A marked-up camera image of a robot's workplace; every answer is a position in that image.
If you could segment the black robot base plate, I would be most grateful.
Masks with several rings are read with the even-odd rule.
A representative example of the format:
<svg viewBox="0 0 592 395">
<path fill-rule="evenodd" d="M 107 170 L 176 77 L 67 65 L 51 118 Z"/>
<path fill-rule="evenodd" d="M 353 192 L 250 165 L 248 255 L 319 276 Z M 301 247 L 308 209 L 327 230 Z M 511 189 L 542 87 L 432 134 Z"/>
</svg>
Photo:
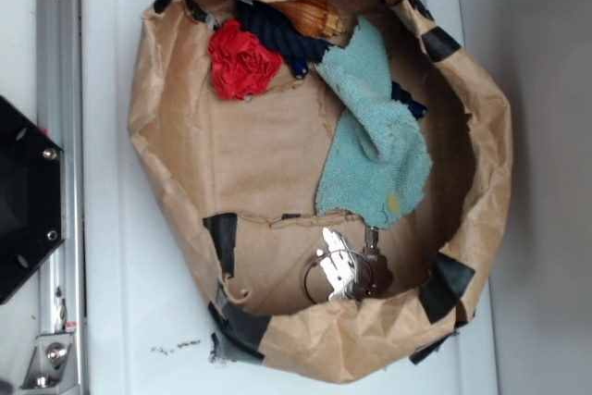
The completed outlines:
<svg viewBox="0 0 592 395">
<path fill-rule="evenodd" d="M 63 242 L 62 149 L 1 99 L 1 303 Z"/>
</svg>

